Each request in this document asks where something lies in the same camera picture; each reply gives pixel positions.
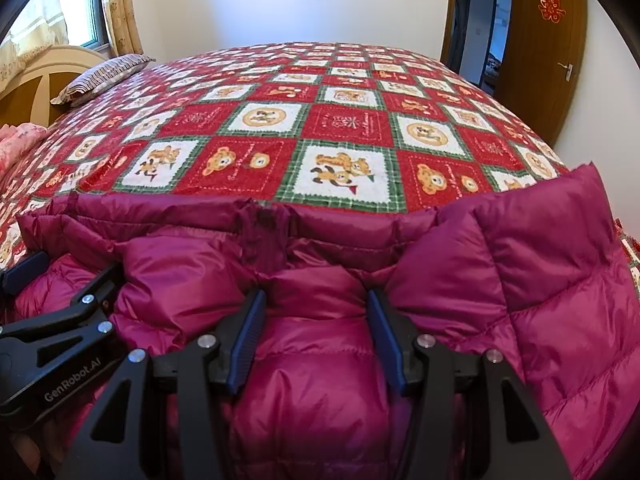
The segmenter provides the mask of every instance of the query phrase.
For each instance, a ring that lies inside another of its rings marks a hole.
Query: door handle
[[[571,63],[569,63],[568,66],[562,63],[558,63],[558,65],[566,70],[566,80],[571,80],[571,74],[574,72],[574,66]]]

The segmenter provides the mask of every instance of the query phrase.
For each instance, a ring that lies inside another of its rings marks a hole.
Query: striped pillow
[[[72,107],[80,106],[140,72],[152,61],[155,59],[141,54],[127,54],[109,59],[76,77],[58,97],[51,100],[51,104],[71,103]]]

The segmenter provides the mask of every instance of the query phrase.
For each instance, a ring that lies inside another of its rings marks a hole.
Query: red chinese character decoration
[[[566,16],[566,10],[560,8],[560,0],[540,0],[538,8],[545,20],[554,23],[559,23],[560,19]]]

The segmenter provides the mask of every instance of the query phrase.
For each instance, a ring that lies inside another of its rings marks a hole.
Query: quilted fabric
[[[402,216],[73,194],[19,222],[27,247],[56,259],[18,298],[19,317],[59,309],[122,261],[127,283],[111,319],[130,348],[158,354],[214,327],[252,285],[266,291],[249,381],[226,410],[241,479],[395,471],[410,405],[390,393],[373,353],[371,286],[451,348],[502,350],[577,480],[640,399],[640,305],[593,167]],[[60,417],[67,437],[87,409]]]
[[[0,268],[24,253],[14,215],[74,189],[399,213],[566,171],[506,108],[420,54],[222,50],[145,70],[61,118],[0,182]]]

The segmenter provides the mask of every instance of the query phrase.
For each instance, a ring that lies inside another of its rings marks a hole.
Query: curtain
[[[68,43],[60,0],[30,0],[0,43],[0,92],[38,54]]]
[[[133,0],[102,0],[111,49],[116,56],[143,54]]]

